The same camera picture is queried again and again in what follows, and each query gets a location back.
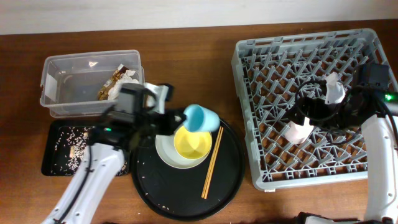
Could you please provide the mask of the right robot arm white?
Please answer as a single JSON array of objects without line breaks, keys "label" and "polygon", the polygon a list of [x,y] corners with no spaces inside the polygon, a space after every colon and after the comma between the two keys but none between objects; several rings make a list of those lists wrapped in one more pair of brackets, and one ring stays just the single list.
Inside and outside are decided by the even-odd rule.
[{"label": "right robot arm white", "polygon": [[389,90],[389,66],[367,63],[353,73],[351,88],[345,91],[331,73],[316,83],[324,100],[294,95],[295,103],[286,118],[293,130],[290,142],[309,134],[316,126],[330,134],[357,128],[368,154],[368,203],[364,223],[397,223],[397,93]]}]

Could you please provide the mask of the brown snack wrapper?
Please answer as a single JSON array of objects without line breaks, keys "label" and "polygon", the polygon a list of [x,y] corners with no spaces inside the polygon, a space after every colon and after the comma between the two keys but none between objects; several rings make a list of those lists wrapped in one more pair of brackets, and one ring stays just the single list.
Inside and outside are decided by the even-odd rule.
[{"label": "brown snack wrapper", "polygon": [[123,64],[120,64],[116,71],[112,74],[112,76],[105,82],[105,84],[101,87],[97,94],[98,100],[107,100],[109,96],[109,91],[112,87],[115,86],[116,82],[120,80],[125,72],[127,71],[127,67]]}]

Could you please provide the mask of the food scraps and shells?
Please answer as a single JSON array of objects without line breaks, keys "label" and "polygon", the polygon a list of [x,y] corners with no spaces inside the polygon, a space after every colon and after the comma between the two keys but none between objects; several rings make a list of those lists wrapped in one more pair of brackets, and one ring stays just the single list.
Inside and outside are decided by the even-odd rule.
[{"label": "food scraps and shells", "polygon": [[49,173],[56,176],[74,175],[85,157],[90,126],[62,126],[49,137]]}]

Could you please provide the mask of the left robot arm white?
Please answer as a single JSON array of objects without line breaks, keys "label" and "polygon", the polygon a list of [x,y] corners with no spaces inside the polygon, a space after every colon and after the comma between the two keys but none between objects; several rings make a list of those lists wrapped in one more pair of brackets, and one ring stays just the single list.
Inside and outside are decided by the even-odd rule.
[{"label": "left robot arm white", "polygon": [[185,121],[179,110],[167,110],[170,84],[125,83],[116,102],[88,132],[85,156],[67,189],[44,223],[90,223],[109,184],[127,155],[150,146],[157,135],[172,135]]}]

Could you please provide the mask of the white napkin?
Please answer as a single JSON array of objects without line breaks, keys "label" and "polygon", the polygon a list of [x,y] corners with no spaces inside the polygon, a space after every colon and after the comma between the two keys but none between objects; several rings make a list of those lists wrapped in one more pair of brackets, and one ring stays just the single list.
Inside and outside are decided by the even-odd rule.
[{"label": "white napkin", "polygon": [[136,74],[135,70],[126,70],[123,76],[108,91],[108,100],[115,100],[119,96],[119,92],[125,83],[139,84],[139,80],[134,78],[135,74]]}]

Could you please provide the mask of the yellow bowl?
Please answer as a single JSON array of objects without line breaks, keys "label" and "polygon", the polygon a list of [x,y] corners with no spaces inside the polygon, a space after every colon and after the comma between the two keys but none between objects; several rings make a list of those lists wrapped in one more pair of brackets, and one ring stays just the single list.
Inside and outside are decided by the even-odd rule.
[{"label": "yellow bowl", "polygon": [[177,153],[189,160],[201,159],[210,152],[212,135],[210,132],[190,132],[185,126],[174,134],[174,147]]}]

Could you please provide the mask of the blue plastic cup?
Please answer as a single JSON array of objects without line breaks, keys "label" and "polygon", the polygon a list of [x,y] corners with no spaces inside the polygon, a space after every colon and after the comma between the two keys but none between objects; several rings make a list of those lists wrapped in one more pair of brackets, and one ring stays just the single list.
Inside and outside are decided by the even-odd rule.
[{"label": "blue plastic cup", "polygon": [[192,133],[195,132],[213,132],[220,126],[219,116],[212,110],[200,105],[189,105],[184,110],[186,120],[183,125]]}]

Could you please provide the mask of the pink plastic cup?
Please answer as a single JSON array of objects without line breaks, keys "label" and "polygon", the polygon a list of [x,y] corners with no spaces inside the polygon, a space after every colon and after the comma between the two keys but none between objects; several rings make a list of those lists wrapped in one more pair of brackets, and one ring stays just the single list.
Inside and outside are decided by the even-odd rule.
[{"label": "pink plastic cup", "polygon": [[305,142],[314,129],[314,126],[310,125],[310,119],[307,117],[305,117],[303,125],[289,121],[288,127],[289,129],[284,134],[284,137],[293,144]]}]

